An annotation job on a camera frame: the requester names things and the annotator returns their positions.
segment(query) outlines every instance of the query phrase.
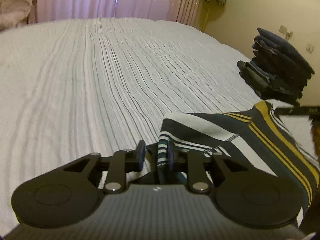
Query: beige wall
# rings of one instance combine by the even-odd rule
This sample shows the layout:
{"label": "beige wall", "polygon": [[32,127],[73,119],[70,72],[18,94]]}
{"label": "beige wall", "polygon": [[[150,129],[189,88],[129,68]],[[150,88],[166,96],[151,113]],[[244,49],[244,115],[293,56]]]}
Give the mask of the beige wall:
{"label": "beige wall", "polygon": [[[279,33],[280,25],[294,32],[290,43],[316,72],[303,91],[302,104],[320,105],[320,0],[228,0],[225,8],[215,1],[202,2],[195,27],[201,29],[207,7],[210,7],[205,33],[252,57],[257,27]],[[307,43],[315,46],[306,52]]]}

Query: striped bedspread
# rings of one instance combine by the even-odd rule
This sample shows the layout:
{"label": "striped bedspread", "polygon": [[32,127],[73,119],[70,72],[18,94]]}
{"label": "striped bedspread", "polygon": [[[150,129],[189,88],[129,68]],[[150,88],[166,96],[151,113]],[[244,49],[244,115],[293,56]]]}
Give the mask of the striped bedspread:
{"label": "striped bedspread", "polygon": [[[167,113],[245,111],[260,101],[238,74],[245,56],[174,22],[70,20],[0,41],[0,235],[18,223],[10,198],[26,180],[90,152],[154,143]],[[312,151],[309,123],[287,123]]]}

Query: folded clothes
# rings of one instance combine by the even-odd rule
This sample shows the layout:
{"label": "folded clothes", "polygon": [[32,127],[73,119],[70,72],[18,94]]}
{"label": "folded clothes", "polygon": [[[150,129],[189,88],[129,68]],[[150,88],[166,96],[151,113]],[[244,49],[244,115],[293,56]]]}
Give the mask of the folded clothes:
{"label": "folded clothes", "polygon": [[258,28],[254,38],[254,57],[250,63],[238,62],[240,75],[261,99],[278,99],[298,105],[303,88],[315,73],[299,52],[287,41]]}
{"label": "folded clothes", "polygon": [[270,50],[257,45],[253,53],[255,61],[266,72],[277,75],[282,78],[288,85],[299,90],[307,85],[308,79],[311,78],[310,73],[306,73],[304,69],[299,67],[294,61],[289,59],[282,53],[273,54]]}
{"label": "folded clothes", "polygon": [[289,57],[292,61],[294,61],[297,65],[299,65],[302,69],[305,69],[308,73],[315,74],[312,67],[308,64],[308,62],[301,56],[301,54],[286,40],[281,37],[275,35],[274,33],[258,28],[257,29],[260,36],[254,38],[254,41],[263,40],[268,47],[271,47],[280,53]]}
{"label": "folded clothes", "polygon": [[301,98],[301,91],[290,88],[279,77],[266,75],[265,72],[257,70],[248,62],[238,61],[239,74],[253,91],[263,100],[277,99],[293,105],[299,105],[296,101]]}

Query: wall socket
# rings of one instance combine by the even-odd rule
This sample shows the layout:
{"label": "wall socket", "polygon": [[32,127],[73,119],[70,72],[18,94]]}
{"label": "wall socket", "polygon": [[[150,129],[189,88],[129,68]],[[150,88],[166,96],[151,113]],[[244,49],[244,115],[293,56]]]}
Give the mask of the wall socket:
{"label": "wall socket", "polygon": [[307,47],[306,47],[306,51],[309,52],[309,53],[312,53],[314,48],[315,48],[315,46],[313,46],[312,44],[308,43]]}
{"label": "wall socket", "polygon": [[281,25],[280,29],[279,29],[279,32],[285,35],[287,33],[287,27]]}

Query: circular pad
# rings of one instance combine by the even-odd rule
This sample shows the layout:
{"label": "circular pad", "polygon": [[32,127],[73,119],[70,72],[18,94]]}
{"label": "circular pad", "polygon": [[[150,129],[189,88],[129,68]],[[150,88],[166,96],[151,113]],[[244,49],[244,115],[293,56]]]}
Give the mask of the circular pad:
{"label": "circular pad", "polygon": [[254,228],[291,223],[300,211],[302,199],[293,182],[255,170],[231,173],[213,198],[226,217]]}
{"label": "circular pad", "polygon": [[11,204],[20,223],[57,228],[89,216],[102,197],[102,192],[80,173],[52,172],[20,185]]}

